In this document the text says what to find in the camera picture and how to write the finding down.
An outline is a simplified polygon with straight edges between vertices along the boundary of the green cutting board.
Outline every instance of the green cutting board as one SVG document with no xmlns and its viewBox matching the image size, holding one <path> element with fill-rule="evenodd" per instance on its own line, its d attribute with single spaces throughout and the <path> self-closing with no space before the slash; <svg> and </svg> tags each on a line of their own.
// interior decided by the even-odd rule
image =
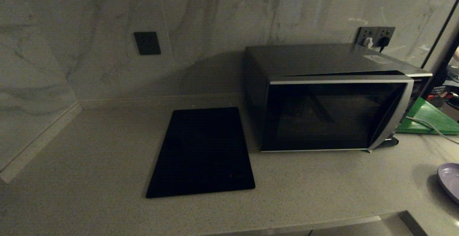
<svg viewBox="0 0 459 236">
<path fill-rule="evenodd" d="M 407 116 L 425 120 L 444 134 L 459 134 L 459 123 L 426 102 L 423 98 L 416 100 Z M 400 126 L 398 126 L 397 133 L 436 134 L 435 130 L 407 118 L 403 119 Z"/>
</svg>

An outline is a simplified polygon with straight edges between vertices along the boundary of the white cable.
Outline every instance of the white cable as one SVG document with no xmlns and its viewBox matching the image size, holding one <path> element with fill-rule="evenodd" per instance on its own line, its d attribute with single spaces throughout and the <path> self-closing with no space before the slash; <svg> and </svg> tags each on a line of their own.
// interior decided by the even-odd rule
<svg viewBox="0 0 459 236">
<path fill-rule="evenodd" d="M 446 135 L 443 135 L 443 133 L 440 132 L 440 131 L 438 131 L 438 129 L 436 129 L 431 123 L 428 123 L 428 122 L 425 121 L 425 120 L 421 120 L 421 119 L 417 119 L 417 118 L 413 118 L 413 117 L 405 117 L 405 118 L 408 118 L 408 119 L 410 119 L 410 120 L 416 121 L 416 122 L 418 122 L 418 123 L 423 122 L 423 123 L 429 125 L 430 128 L 433 128 L 433 129 L 434 129 L 439 135 L 441 135 L 442 137 L 448 139 L 449 141 L 451 141 L 451 142 L 453 142 L 453 143 L 457 143 L 457 144 L 459 145 L 459 142 L 452 140 L 451 138 L 447 137 Z"/>
</svg>

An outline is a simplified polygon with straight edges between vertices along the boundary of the microwave door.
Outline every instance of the microwave door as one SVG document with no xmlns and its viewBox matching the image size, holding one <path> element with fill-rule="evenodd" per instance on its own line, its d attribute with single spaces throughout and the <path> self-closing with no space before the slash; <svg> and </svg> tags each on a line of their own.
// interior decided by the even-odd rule
<svg viewBox="0 0 459 236">
<path fill-rule="evenodd" d="M 262 149 L 373 149 L 398 125 L 412 86 L 404 75 L 271 79 Z"/>
</svg>

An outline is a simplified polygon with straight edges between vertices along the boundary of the wall outlet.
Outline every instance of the wall outlet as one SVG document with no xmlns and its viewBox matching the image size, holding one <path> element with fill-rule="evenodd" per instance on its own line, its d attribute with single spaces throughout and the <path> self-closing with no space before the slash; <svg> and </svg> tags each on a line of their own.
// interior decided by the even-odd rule
<svg viewBox="0 0 459 236">
<path fill-rule="evenodd" d="M 364 46 L 366 38 L 372 38 L 373 47 L 378 48 L 381 47 L 379 43 L 381 38 L 388 37 L 391 39 L 394 31 L 395 27 L 360 27 L 355 43 Z"/>
<path fill-rule="evenodd" d="M 376 36 L 377 32 L 378 27 L 360 27 L 355 43 L 364 46 L 364 41 L 366 38 L 372 38 L 374 43 L 374 37 Z"/>
<path fill-rule="evenodd" d="M 373 39 L 373 47 L 381 47 L 381 45 L 379 44 L 379 40 L 383 37 L 388 37 L 389 39 L 392 39 L 394 31 L 395 27 L 378 27 L 376 36 Z"/>
<path fill-rule="evenodd" d="M 134 32 L 140 55 L 159 55 L 159 41 L 156 32 Z"/>
</svg>

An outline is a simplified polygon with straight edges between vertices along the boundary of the microwave handle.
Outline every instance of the microwave handle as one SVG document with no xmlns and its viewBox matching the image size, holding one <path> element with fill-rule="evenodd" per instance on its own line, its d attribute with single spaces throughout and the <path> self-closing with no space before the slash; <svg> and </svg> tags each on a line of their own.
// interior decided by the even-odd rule
<svg viewBox="0 0 459 236">
<path fill-rule="evenodd" d="M 403 118 L 406 109 L 408 108 L 408 103 L 410 102 L 412 91 L 413 80 L 407 81 L 405 90 L 403 91 L 402 97 L 400 99 L 399 104 L 397 105 L 397 108 L 394 111 L 394 114 L 392 115 L 384 130 L 381 132 L 381 134 L 379 134 L 378 138 L 372 143 L 371 146 L 367 148 L 368 151 L 371 151 L 372 149 L 379 146 L 382 142 L 384 142 L 384 140 L 389 138 L 392 132 L 397 128 L 397 126 L 400 123 L 400 120 L 402 120 Z"/>
</svg>

